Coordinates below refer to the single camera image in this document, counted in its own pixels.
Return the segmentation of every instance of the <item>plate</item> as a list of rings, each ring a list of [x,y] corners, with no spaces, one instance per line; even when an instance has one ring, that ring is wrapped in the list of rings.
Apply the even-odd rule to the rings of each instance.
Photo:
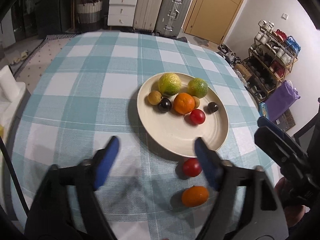
[[[209,87],[208,93],[200,99],[198,107],[205,112],[205,121],[201,125],[193,125],[190,115],[178,114],[173,108],[167,113],[159,112],[157,106],[148,102],[148,94],[158,90],[158,81],[164,73],[150,77],[140,88],[137,108],[140,120],[149,135],[163,148],[183,157],[196,157],[194,141],[202,137],[211,150],[218,150],[228,135],[229,120],[227,111],[217,94]],[[179,93],[187,92],[187,86],[192,76],[175,73],[181,79],[182,87]],[[170,97],[173,103],[176,95]],[[208,103],[216,102],[217,112],[206,113]]]

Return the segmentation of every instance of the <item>door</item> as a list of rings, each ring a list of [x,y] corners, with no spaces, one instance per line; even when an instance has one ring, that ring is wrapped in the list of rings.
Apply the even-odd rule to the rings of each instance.
[[[219,44],[242,0],[196,0],[186,33]]]

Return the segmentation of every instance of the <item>purple bag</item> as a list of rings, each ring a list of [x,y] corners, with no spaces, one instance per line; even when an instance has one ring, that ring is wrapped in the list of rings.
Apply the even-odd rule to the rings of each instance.
[[[280,87],[265,101],[269,120],[277,120],[300,96],[292,83],[285,80]]]

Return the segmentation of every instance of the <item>orange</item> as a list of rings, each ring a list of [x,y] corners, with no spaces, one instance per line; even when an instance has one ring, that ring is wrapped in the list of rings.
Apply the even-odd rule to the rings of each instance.
[[[181,93],[173,101],[173,109],[179,114],[190,113],[195,108],[195,100],[187,93]]]
[[[209,191],[202,186],[193,186],[182,193],[182,203],[186,207],[196,207],[208,200]]]

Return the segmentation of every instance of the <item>blue plaid tablecloth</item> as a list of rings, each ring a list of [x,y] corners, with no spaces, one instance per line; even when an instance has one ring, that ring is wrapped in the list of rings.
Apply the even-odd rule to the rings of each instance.
[[[41,77],[23,112],[12,162],[30,205],[48,167],[77,165],[103,148],[112,135],[121,151],[96,196],[119,239],[195,239],[216,193],[195,208],[185,208],[179,192],[207,186],[201,173],[179,179],[182,160],[159,146],[137,113],[139,87],[161,72],[179,72],[207,81],[229,117],[228,137],[218,151],[237,166],[262,165],[272,180],[271,159],[253,141],[259,114],[228,63],[215,52],[149,35],[94,32],[73,38]],[[17,216],[23,210],[12,190]],[[76,225],[85,230],[76,192],[69,187]],[[237,204],[235,217],[241,205]]]

